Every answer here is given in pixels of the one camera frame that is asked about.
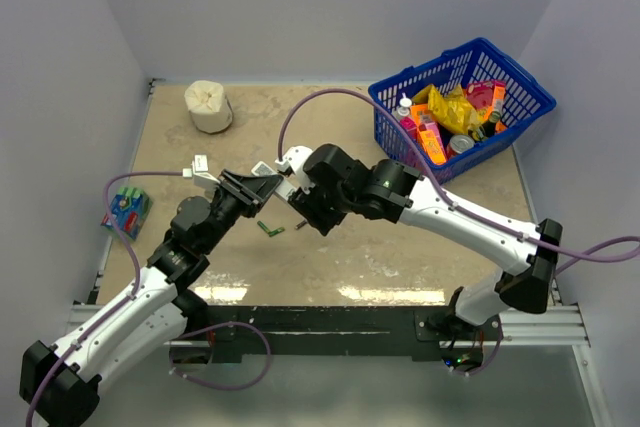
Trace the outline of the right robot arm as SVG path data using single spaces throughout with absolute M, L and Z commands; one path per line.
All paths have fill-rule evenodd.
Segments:
M 557 222 L 535 225 L 458 196 L 446 200 L 439 185 L 415 168 L 391 159 L 368 167 L 333 144 L 315 150 L 292 147 L 276 165 L 299 183 L 287 199 L 289 205 L 322 235 L 353 213 L 428 230 L 492 261 L 497 273 L 459 288 L 437 321 L 452 337 L 469 339 L 509 308 L 528 314 L 546 311 L 557 265 L 553 249 L 562 234 Z

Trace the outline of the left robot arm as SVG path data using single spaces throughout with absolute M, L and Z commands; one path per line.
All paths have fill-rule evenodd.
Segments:
M 26 423 L 80 426 L 122 375 L 167 341 L 196 339 L 207 308 L 191 285 L 208 256 L 241 217 L 254 217 L 280 187 L 278 174 L 217 177 L 185 170 L 207 191 L 177 207 L 161 244 L 146 263 L 133 263 L 129 284 L 70 333 L 34 342 L 23 354 L 19 394 Z

